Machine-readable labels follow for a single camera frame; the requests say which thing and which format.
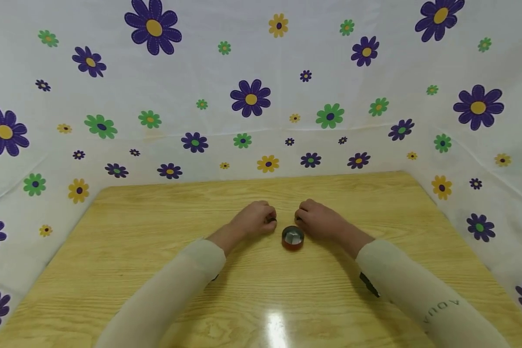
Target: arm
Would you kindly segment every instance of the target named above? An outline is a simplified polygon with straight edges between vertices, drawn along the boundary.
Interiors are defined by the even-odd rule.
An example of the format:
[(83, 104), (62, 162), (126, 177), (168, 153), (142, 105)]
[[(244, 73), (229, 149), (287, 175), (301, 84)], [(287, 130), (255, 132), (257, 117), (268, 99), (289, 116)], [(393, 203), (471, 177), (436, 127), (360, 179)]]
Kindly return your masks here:
[(313, 200), (296, 216), (302, 230), (337, 242), (372, 285), (415, 321), (437, 347), (509, 347), (502, 335), (455, 290), (386, 241), (376, 241)]
[(111, 319), (96, 348), (156, 348), (185, 305), (213, 280), (244, 238), (275, 231), (276, 211), (265, 201), (246, 206), (207, 239), (181, 250)]

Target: white backdrop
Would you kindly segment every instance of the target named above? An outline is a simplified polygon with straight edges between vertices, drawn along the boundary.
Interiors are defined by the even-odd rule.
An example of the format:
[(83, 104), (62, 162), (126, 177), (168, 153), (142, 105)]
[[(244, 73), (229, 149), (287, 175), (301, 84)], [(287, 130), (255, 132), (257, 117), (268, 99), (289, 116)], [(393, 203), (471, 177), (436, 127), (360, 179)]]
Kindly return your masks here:
[(0, 1), (0, 328), (104, 187), (397, 170), (522, 309), (522, 1)]

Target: wood grain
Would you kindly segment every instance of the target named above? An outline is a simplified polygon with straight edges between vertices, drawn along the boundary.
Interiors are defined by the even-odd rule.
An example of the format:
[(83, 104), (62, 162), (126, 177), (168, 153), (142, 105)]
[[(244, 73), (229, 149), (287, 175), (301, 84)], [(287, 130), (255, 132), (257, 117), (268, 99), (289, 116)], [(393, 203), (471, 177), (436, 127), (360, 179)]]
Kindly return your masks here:
[(515, 304), (419, 184), (394, 172), (107, 188), (1, 331), (0, 348), (92, 347), (180, 249), (260, 199), (276, 207), (277, 232), (239, 246), (160, 347), (431, 347), (394, 305), (368, 292), (341, 250), (310, 239), (298, 252), (282, 248), (280, 231), (306, 198), (396, 243), (522, 347)]

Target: green flower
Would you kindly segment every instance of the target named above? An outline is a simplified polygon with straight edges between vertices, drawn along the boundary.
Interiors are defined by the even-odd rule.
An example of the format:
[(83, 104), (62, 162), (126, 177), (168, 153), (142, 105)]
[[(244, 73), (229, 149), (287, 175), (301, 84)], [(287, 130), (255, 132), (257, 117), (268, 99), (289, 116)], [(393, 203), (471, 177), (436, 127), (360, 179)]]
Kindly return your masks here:
[(354, 23), (352, 22), (352, 19), (347, 19), (340, 25), (340, 32), (342, 33), (342, 36), (350, 36), (350, 33), (354, 31)]
[(220, 44), (218, 44), (218, 51), (222, 54), (222, 55), (227, 55), (229, 54), (232, 50), (230, 49), (230, 44), (228, 43), (228, 41), (220, 41)]
[(33, 197), (34, 194), (40, 196), (41, 191), (46, 190), (46, 186), (44, 186), (46, 180), (40, 174), (29, 174), (29, 177), (23, 180), (23, 182), (25, 183), (23, 190), (27, 191), (31, 197)]
[(489, 46), (491, 46), (491, 39), (489, 37), (486, 37), (479, 42), (478, 51), (485, 52), (489, 50)]
[(375, 102), (371, 103), (368, 113), (371, 116), (381, 116), (387, 110), (387, 105), (389, 105), (389, 102), (386, 98), (377, 98)]
[(207, 109), (207, 107), (209, 107), (209, 105), (207, 105), (207, 102), (205, 101), (205, 99), (199, 99), (196, 104), (197, 104), (197, 107), (199, 107), (199, 110), (205, 110), (205, 109)]
[(234, 146), (237, 146), (239, 149), (245, 147), (247, 149), (251, 144), (251, 135), (247, 135), (247, 133), (236, 135), (234, 138)]
[(438, 92), (438, 87), (437, 85), (430, 85), (428, 88), (427, 88), (427, 95), (434, 95), (434, 94), (437, 94)]
[(435, 143), (435, 148), (440, 152), (448, 152), (449, 147), (452, 146), (450, 143), (450, 136), (447, 136), (445, 134), (438, 135), (435, 140), (433, 140)]
[(107, 136), (110, 139), (114, 139), (114, 134), (118, 133), (118, 129), (112, 127), (114, 122), (111, 120), (105, 120), (102, 115), (97, 115), (96, 118), (87, 115), (87, 120), (85, 120), (84, 123), (89, 126), (89, 132), (93, 134), (99, 133), (101, 139), (104, 139)]
[(335, 128), (337, 123), (342, 122), (342, 114), (344, 109), (340, 109), (340, 104), (336, 103), (331, 107), (331, 104), (326, 104), (324, 110), (317, 111), (316, 123), (321, 124), (321, 128), (327, 127)]
[(42, 31), (39, 30), (38, 37), (41, 39), (41, 42), (43, 44), (47, 44), (48, 47), (58, 47), (58, 39), (56, 38), (56, 35), (49, 32), (48, 30)]
[(141, 111), (141, 114), (137, 117), (141, 120), (142, 125), (147, 125), (149, 129), (155, 127), (158, 128), (159, 124), (162, 123), (161, 120), (159, 120), (159, 115), (155, 114), (152, 110), (149, 111)]

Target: beige sleeve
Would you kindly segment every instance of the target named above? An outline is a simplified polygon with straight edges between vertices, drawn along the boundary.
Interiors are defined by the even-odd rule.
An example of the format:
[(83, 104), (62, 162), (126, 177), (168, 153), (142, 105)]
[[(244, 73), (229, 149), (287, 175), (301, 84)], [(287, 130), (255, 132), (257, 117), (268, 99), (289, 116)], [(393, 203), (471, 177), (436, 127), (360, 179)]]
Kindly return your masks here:
[(225, 261), (214, 243), (192, 242), (126, 301), (95, 347), (157, 348), (168, 326), (217, 277)]
[(373, 241), (356, 261), (375, 289), (418, 323), (437, 347), (510, 347), (455, 290), (393, 244)]

